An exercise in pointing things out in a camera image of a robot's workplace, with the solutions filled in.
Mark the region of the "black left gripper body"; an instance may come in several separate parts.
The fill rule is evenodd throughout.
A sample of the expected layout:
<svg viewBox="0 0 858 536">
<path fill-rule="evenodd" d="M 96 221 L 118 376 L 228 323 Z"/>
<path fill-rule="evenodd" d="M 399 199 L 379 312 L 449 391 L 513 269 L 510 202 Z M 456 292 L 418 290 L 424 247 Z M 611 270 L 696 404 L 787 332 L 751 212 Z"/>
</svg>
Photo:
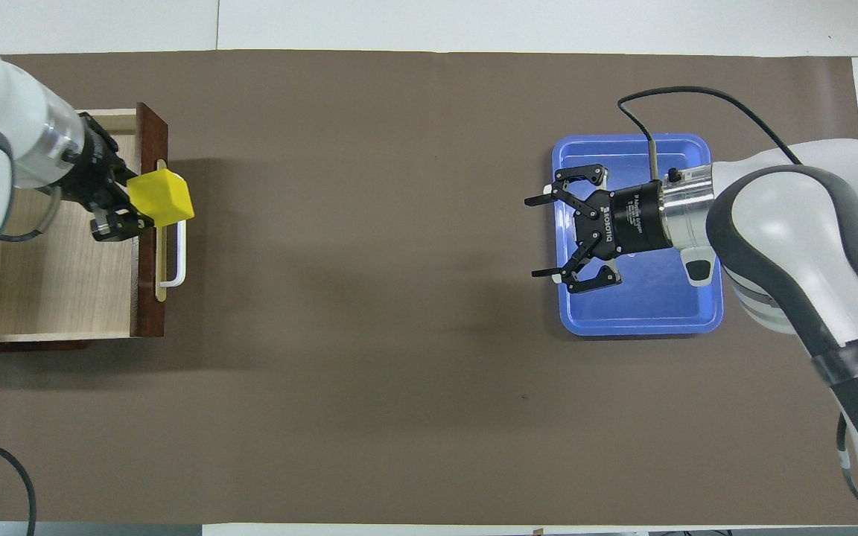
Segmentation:
<svg viewBox="0 0 858 536">
<path fill-rule="evenodd" d="M 118 153 L 115 139 L 104 129 L 91 113 L 79 112 L 83 126 L 83 146 L 77 153 L 67 150 L 64 162 L 72 167 L 59 180 L 63 200 L 75 202 L 91 213 L 91 206 L 110 209 L 123 205 L 133 205 L 126 187 L 105 183 L 108 169 L 105 164 L 106 153 Z"/>
</svg>

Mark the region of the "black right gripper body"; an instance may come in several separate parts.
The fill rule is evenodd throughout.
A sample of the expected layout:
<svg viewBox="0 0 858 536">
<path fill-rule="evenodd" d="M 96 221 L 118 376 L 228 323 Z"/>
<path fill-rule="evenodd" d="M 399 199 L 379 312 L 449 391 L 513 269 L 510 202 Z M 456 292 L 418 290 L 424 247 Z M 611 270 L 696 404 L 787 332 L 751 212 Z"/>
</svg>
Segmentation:
<svg viewBox="0 0 858 536">
<path fill-rule="evenodd" d="M 620 255 L 660 251 L 672 246 L 663 221 L 663 183 L 647 181 L 615 191 L 596 190 L 598 211 L 596 258 L 609 261 Z"/>
</svg>

